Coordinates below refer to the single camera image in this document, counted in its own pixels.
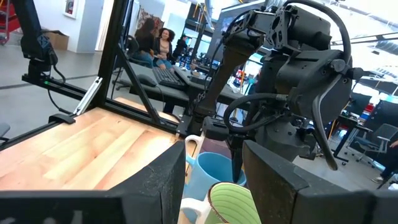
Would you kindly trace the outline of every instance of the cardboard box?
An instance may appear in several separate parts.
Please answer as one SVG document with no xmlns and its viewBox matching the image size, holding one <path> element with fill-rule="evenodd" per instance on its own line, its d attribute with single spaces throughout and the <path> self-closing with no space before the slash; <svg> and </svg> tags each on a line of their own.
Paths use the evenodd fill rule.
<svg viewBox="0 0 398 224">
<path fill-rule="evenodd" d="M 52 47 L 57 50 L 68 50 L 69 37 L 59 30 L 45 30 L 45 35 L 50 39 Z"/>
</svg>

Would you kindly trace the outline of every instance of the table leg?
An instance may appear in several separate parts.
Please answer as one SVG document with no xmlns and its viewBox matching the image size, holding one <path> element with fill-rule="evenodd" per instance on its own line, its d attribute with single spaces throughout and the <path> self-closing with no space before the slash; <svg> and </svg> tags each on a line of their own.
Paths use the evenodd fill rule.
<svg viewBox="0 0 398 224">
<path fill-rule="evenodd" d="M 344 162 L 348 162 L 347 159 L 344 159 L 344 158 L 339 157 L 339 156 L 338 156 L 338 153 L 339 153 L 339 152 L 341 151 L 341 149 L 343 148 L 344 144 L 346 143 L 346 141 L 347 141 L 348 137 L 350 136 L 351 132 L 353 131 L 353 129 L 354 129 L 354 128 L 349 128 L 349 129 L 347 130 L 347 133 L 343 136 L 343 139 L 340 141 L 339 145 L 337 146 L 336 150 L 332 150 L 332 151 L 334 152 L 334 153 L 333 153 L 333 157 L 334 157 L 334 158 L 339 159 L 339 160 L 344 161 Z"/>
</svg>

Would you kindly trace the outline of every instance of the black bracket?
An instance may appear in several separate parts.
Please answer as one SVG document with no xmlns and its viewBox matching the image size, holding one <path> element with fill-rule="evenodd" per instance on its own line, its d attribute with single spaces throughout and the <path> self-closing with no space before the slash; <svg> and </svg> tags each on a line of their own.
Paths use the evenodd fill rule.
<svg viewBox="0 0 398 224">
<path fill-rule="evenodd" d="M 52 121 L 56 122 L 62 122 L 62 123 L 67 123 L 67 124 L 73 124 L 76 122 L 75 119 L 69 117 L 68 115 L 65 114 L 54 114 L 49 117 L 49 123 Z"/>
</svg>

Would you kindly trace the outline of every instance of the green mug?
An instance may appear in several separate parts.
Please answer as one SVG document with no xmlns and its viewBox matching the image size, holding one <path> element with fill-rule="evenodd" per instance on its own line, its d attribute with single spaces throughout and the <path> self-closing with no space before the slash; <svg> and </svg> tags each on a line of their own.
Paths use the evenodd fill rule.
<svg viewBox="0 0 398 224">
<path fill-rule="evenodd" d="M 196 212 L 195 224 L 261 224 L 250 190 L 229 182 L 211 186 L 204 201 L 184 198 L 184 209 Z"/>
</svg>

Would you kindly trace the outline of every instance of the black metal frame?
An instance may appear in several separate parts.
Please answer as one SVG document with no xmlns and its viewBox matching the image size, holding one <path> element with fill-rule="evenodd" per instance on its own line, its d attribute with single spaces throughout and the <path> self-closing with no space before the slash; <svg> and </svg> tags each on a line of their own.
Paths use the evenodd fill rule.
<svg viewBox="0 0 398 224">
<path fill-rule="evenodd" d="M 124 20 L 126 19 L 125 13 L 128 7 L 128 1 L 129 0 L 114 1 L 111 17 L 109 20 L 108 33 L 106 35 L 104 50 L 101 58 L 101 64 L 98 70 L 98 76 L 102 78 L 103 81 L 89 108 L 100 107 L 113 113 L 120 114 L 127 118 L 134 119 L 144 124 L 148 124 L 169 133 L 175 134 L 177 132 L 178 124 L 174 123 L 173 121 L 169 121 L 159 117 L 159 114 L 151 105 L 147 94 L 139 83 L 139 80 L 134 73 L 134 70 L 131 68 L 129 61 L 127 60 L 127 57 L 122 50 L 122 46 L 120 46 L 119 44 L 120 36 L 123 31 Z M 111 83 L 116 56 L 121 58 L 123 67 L 127 72 L 127 75 L 129 76 L 132 84 L 136 87 L 136 92 L 140 96 L 140 99 L 142 100 L 147 111 L 142 111 L 140 109 L 133 108 L 131 106 L 107 98 L 108 88 L 109 84 Z M 62 95 L 69 96 L 76 100 L 81 100 L 86 94 L 86 90 L 74 85 L 62 83 L 61 81 L 56 79 L 39 80 L 25 74 L 22 76 L 22 80 L 33 85 L 37 85 L 48 90 L 60 93 Z M 60 122 L 51 122 L 37 129 L 31 130 L 28 133 L 21 134 L 16 138 L 10 139 L 8 142 L 0 144 L 0 151 L 15 144 L 18 144 L 22 141 L 25 141 L 26 139 L 29 139 L 36 134 L 40 134 L 50 128 L 56 127 L 58 124 L 60 124 Z"/>
</svg>

